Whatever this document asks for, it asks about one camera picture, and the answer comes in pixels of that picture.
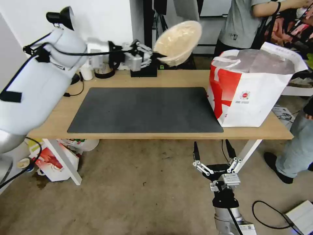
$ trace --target black lamp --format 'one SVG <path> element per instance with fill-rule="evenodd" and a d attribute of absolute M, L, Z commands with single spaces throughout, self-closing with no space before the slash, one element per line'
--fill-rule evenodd
<path fill-rule="evenodd" d="M 52 24 L 63 24 L 66 28 L 74 30 L 74 14 L 71 7 L 63 8 L 60 13 L 48 12 L 46 18 Z"/>

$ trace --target bag on floor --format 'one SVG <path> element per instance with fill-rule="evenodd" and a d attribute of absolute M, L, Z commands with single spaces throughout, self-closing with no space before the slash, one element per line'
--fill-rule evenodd
<path fill-rule="evenodd" d="M 259 127 L 295 72 L 300 55 L 264 43 L 261 50 L 230 50 L 211 63 L 208 100 L 222 127 Z"/>

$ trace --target bag handle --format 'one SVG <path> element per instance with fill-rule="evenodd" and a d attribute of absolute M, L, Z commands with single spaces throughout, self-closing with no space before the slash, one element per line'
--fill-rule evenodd
<path fill-rule="evenodd" d="M 240 59 L 231 60 L 231 59 L 228 59 L 228 58 L 225 58 L 225 57 L 220 57 L 220 56 L 214 57 L 213 62 L 214 62 L 214 61 L 233 63 L 233 64 L 231 64 L 231 65 L 224 66 L 223 68 L 231 68 L 231 67 L 234 67 L 235 65 L 237 65 L 237 64 L 239 64 L 239 63 L 241 62 Z"/>
<path fill-rule="evenodd" d="M 267 35 L 267 40 L 266 40 L 267 42 L 271 42 L 272 32 L 273 32 L 274 24 L 276 21 L 276 16 L 280 10 L 281 3 L 280 2 L 277 2 L 277 3 L 278 3 L 278 7 L 277 7 L 276 11 L 274 12 L 274 14 L 272 15 L 271 25 L 270 25 L 270 28 L 268 30 L 268 35 Z"/>

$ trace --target person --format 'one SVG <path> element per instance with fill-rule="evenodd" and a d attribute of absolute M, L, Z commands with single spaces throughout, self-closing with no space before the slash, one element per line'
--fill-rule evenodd
<path fill-rule="evenodd" d="M 264 153 L 266 164 L 286 184 L 300 171 L 313 171 L 313 98 L 299 112 L 291 126 L 294 138 L 285 145 L 283 154 L 277 157 L 271 152 Z"/>
<path fill-rule="evenodd" d="M 313 0 L 285 0 L 279 11 L 306 8 Z M 223 51 L 248 49 L 251 47 L 261 17 L 275 13 L 278 3 L 271 0 L 232 0 L 227 20 L 219 34 L 214 57 Z"/>

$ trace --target person's arm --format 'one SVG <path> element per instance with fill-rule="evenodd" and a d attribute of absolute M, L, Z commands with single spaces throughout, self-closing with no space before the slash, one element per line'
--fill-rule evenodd
<path fill-rule="evenodd" d="M 297 9 L 297 8 L 304 8 L 309 7 L 313 0 L 285 0 L 281 2 L 280 10 L 283 11 L 286 9 Z M 277 2 L 268 2 L 268 3 L 261 3 L 252 6 L 252 12 L 254 17 L 263 17 L 263 16 L 270 16 L 275 13 L 277 10 L 278 3 Z"/>

